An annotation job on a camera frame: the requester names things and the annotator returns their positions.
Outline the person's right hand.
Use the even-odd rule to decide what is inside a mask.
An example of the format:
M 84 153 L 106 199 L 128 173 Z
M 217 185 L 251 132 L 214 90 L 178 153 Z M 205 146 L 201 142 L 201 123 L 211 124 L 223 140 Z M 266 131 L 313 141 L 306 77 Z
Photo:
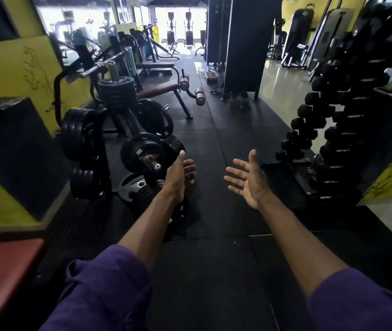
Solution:
M 224 180 L 228 183 L 228 190 L 231 191 L 231 186 L 248 188 L 248 199 L 244 199 L 246 203 L 254 210 L 261 211 L 265 201 L 271 198 L 272 192 L 267 183 L 265 174 L 258 163 L 258 170 L 248 170 L 248 161 L 243 161 L 235 158 L 233 160 L 233 168 L 238 168 L 247 171 L 246 180 Z

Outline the person's left hand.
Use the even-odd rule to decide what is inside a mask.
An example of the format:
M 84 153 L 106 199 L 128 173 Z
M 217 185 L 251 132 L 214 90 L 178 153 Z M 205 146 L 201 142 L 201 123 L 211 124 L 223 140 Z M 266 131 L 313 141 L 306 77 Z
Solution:
M 163 189 L 172 195 L 172 204 L 174 206 L 180 204 L 185 195 L 187 188 L 195 183 L 196 166 L 192 159 L 185 159 L 185 168 L 177 169 L 177 159 L 167 169 L 166 179 Z

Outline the person's left forearm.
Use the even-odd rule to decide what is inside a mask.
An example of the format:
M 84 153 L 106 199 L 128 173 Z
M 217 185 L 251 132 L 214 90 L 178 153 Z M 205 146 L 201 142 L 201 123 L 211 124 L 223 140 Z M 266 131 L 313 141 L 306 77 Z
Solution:
M 117 243 L 139 258 L 148 272 L 155 266 L 172 212 L 183 197 L 183 192 L 175 193 L 167 188 L 160 191 Z

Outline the person's right forearm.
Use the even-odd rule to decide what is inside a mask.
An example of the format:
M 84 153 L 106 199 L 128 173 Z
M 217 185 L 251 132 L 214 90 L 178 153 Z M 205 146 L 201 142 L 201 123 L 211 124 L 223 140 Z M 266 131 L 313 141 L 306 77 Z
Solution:
M 258 209 L 304 296 L 311 296 L 327 278 L 349 268 L 272 192 L 267 191 L 259 198 Z

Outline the barbell loaded with black plates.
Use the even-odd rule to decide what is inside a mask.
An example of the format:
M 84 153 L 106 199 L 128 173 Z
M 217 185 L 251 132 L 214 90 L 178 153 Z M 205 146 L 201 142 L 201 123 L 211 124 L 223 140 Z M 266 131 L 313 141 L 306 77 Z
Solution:
M 168 168 L 175 162 L 184 144 L 174 135 L 164 139 L 152 133 L 139 133 L 122 144 L 120 158 L 130 172 L 145 176 L 164 178 Z

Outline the large black weight plate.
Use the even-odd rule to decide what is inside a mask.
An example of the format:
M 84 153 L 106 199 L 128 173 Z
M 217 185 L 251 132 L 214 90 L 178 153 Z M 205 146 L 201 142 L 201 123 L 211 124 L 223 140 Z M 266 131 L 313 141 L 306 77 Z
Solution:
M 169 105 L 162 105 L 153 99 L 138 100 L 136 117 L 143 129 L 157 135 L 161 139 L 168 138 L 173 130 L 174 124 L 169 114 Z

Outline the black rubber weight plate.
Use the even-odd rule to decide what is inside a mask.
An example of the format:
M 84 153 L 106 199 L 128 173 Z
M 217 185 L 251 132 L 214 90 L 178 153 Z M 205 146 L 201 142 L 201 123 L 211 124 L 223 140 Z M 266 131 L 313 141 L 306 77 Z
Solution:
M 154 185 L 146 184 L 136 192 L 132 198 L 131 210 L 133 216 L 138 219 L 149 207 L 155 196 L 163 189 L 165 180 L 157 180 Z M 178 204 L 169 219 L 169 226 L 171 228 L 177 227 L 185 220 L 189 210 L 189 203 L 186 198 Z

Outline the grey-centred black weight plate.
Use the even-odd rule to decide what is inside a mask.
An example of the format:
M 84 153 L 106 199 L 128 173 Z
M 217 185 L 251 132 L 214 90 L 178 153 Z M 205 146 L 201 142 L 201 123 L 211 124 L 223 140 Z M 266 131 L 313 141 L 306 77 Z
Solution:
M 144 175 L 131 173 L 119 183 L 116 193 L 123 202 L 131 204 L 144 186 L 146 186 Z

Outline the clear water bottle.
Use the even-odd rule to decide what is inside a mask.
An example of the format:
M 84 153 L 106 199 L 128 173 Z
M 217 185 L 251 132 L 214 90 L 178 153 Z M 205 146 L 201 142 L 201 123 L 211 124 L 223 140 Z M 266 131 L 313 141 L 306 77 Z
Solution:
M 307 172 L 310 175 L 314 175 L 321 170 L 321 167 L 324 165 L 324 159 L 320 153 L 317 153 L 313 160 L 311 161 L 310 166 L 307 169 Z

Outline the row of black hex dumbbells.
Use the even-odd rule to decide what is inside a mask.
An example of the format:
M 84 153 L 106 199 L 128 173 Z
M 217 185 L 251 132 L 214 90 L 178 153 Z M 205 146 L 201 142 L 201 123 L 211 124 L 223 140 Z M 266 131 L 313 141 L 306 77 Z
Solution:
M 291 130 L 282 140 L 281 150 L 275 154 L 277 161 L 291 163 L 305 159 L 306 151 L 318 137 L 318 130 L 325 128 L 327 119 L 336 111 L 335 99 L 336 91 L 329 77 L 324 74 L 314 77 L 311 91 L 297 109 L 297 117 L 290 123 Z

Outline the maroon decline bench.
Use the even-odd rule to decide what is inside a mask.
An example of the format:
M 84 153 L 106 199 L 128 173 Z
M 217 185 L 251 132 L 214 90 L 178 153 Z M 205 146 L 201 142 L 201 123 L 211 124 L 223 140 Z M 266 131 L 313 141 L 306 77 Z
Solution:
M 206 103 L 206 95 L 204 89 L 202 87 L 197 88 L 194 93 L 189 90 L 189 75 L 184 72 L 182 69 L 182 76 L 179 80 L 170 80 L 166 83 L 161 83 L 156 87 L 150 89 L 144 89 L 137 93 L 138 100 L 142 99 L 152 99 L 156 96 L 160 96 L 166 93 L 173 93 L 177 98 L 179 104 L 182 107 L 182 110 L 186 114 L 186 118 L 188 120 L 192 120 L 193 116 L 190 114 L 187 106 L 182 100 L 180 91 L 184 91 L 187 95 L 192 98 L 197 106 L 204 106 Z

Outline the stack of black weight plates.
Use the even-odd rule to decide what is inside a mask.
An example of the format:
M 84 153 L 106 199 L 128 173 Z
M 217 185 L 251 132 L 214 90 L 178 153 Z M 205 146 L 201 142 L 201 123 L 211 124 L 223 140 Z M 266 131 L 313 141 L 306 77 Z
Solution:
M 118 81 L 102 79 L 98 88 L 103 104 L 114 115 L 123 116 L 138 104 L 136 83 L 132 77 L 122 76 Z

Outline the black weight plate rack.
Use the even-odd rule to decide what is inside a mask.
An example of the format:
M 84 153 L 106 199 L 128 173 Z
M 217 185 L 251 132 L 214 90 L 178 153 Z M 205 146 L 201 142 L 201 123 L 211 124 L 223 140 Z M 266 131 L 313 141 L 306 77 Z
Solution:
M 74 108 L 61 123 L 61 146 L 67 159 L 77 163 L 70 175 L 70 190 L 77 199 L 110 197 L 112 184 L 104 139 L 107 110 Z

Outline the black incline bench press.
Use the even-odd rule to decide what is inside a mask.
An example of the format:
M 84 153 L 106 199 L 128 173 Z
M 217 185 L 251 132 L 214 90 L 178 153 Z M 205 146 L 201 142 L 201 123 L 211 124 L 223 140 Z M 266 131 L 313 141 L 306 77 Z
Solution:
M 180 60 L 175 49 L 169 51 L 158 43 L 154 38 L 155 27 L 151 24 L 143 26 L 141 29 L 130 29 L 130 34 L 138 43 L 138 50 L 144 52 L 144 60 L 158 63 L 162 60 Z

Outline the black dumbbell rack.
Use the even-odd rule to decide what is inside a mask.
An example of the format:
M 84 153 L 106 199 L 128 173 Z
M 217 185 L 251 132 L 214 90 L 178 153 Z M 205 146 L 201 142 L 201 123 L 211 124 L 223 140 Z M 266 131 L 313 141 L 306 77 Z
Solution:
M 367 0 L 351 31 L 336 35 L 318 62 L 336 91 L 336 111 L 305 159 L 282 163 L 307 206 L 355 206 L 392 200 L 392 0 Z M 307 172 L 314 156 L 321 170 Z

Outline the silver barbell bar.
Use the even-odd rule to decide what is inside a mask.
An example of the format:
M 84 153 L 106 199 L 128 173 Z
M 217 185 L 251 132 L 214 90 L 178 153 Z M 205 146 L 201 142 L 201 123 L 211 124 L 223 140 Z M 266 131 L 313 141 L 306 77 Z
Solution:
M 90 77 L 92 74 L 96 74 L 98 73 L 101 69 L 103 69 L 104 67 L 106 67 L 110 62 L 115 61 L 116 59 L 123 57 L 125 54 L 127 53 L 126 50 L 122 50 L 122 52 L 117 53 L 116 55 L 104 60 L 104 61 L 100 61 L 98 63 L 95 64 L 95 66 L 93 66 L 92 68 L 88 69 L 87 71 L 84 71 L 82 73 L 79 73 L 79 77 L 80 78 L 86 78 L 86 77 Z

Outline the black elliptical trainer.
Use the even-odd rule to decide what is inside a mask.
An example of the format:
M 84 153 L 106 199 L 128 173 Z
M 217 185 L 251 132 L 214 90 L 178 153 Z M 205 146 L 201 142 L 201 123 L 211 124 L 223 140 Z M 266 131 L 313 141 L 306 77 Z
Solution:
M 185 13 L 185 40 L 184 45 L 194 46 L 194 36 L 193 36 L 193 21 L 191 11 Z
M 167 31 L 167 45 L 174 48 L 177 45 L 176 39 L 176 21 L 174 20 L 174 12 L 168 12 L 168 31 Z

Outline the black upright weight machine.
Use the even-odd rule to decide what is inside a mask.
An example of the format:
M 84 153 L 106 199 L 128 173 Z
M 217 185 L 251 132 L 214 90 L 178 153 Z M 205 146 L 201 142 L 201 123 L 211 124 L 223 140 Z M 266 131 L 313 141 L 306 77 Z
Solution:
M 314 9 L 307 7 L 294 12 L 282 52 L 281 66 L 302 68 L 307 49 Z

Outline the grey-framed black weight machine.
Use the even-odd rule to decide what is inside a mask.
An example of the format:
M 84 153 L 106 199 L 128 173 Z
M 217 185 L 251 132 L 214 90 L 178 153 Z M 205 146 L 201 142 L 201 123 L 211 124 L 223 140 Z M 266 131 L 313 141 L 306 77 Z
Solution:
M 307 70 L 312 71 L 318 62 L 324 61 L 331 54 L 331 42 L 334 37 L 345 33 L 353 17 L 353 9 L 339 8 L 326 13 L 310 50 Z

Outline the person's purple left sleeve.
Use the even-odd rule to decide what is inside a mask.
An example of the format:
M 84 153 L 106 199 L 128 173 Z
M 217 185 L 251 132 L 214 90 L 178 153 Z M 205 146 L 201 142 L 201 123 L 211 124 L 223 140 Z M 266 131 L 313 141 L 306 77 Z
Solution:
M 152 287 L 144 263 L 111 245 L 66 269 L 58 303 L 38 331 L 147 331 Z

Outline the person's purple sleeve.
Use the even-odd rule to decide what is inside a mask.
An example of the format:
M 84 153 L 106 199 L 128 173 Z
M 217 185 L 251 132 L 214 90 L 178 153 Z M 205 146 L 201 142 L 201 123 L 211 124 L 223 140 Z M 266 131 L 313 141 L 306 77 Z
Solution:
M 38 331 L 147 331 L 152 287 L 144 263 L 111 245 L 66 269 L 58 303 Z
M 392 331 L 392 292 L 353 268 L 326 278 L 308 310 L 316 331 Z

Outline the person's purple right sleeve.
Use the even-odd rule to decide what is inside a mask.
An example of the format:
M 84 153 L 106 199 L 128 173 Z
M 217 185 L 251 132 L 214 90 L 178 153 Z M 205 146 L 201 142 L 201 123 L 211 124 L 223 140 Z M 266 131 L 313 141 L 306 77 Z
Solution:
M 316 331 L 392 331 L 392 292 L 353 268 L 326 278 L 308 310 Z

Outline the black padded plyo box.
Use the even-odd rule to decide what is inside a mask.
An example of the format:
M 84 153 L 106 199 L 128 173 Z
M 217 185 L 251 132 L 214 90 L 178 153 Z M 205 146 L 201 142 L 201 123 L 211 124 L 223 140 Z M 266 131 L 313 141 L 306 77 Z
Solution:
M 30 98 L 0 97 L 0 231 L 46 228 L 70 167 Z

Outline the red padded bench seat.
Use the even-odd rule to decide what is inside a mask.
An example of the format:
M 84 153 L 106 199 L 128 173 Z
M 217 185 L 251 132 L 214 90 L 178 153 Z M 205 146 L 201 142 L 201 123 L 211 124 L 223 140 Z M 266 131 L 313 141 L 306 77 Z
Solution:
M 37 269 L 45 250 L 41 238 L 0 242 L 0 314 Z

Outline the wall mirror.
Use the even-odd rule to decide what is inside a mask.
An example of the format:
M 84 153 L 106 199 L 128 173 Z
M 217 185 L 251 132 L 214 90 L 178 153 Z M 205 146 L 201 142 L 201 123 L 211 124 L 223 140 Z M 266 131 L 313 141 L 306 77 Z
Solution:
M 72 43 L 75 32 L 88 42 L 99 43 L 104 35 L 116 34 L 111 0 L 31 0 L 46 34 Z

